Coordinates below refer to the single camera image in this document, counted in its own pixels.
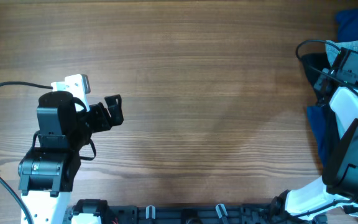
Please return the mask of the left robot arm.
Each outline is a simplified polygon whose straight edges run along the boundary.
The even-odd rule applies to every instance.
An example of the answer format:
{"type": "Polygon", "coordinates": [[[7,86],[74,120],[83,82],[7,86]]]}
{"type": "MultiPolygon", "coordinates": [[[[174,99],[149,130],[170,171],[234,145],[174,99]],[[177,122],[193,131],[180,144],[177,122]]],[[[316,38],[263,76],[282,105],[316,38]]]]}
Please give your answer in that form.
{"type": "Polygon", "coordinates": [[[19,190],[29,223],[62,223],[75,175],[85,157],[83,146],[95,150],[91,137],[123,123],[120,95],[86,106],[68,91],[51,91],[39,98],[39,130],[18,166],[19,190]]]}

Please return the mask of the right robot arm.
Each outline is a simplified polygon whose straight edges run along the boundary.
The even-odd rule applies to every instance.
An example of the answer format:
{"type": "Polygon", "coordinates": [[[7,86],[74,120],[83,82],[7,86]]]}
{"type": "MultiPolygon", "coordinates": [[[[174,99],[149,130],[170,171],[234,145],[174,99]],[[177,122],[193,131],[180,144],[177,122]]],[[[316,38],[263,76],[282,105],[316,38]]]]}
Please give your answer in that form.
{"type": "Polygon", "coordinates": [[[329,72],[321,76],[337,83],[329,96],[329,109],[334,113],[339,141],[331,151],[323,174],[310,184],[286,193],[275,201],[270,216],[277,223],[312,221],[337,207],[358,218],[358,52],[339,48],[329,72]]]}

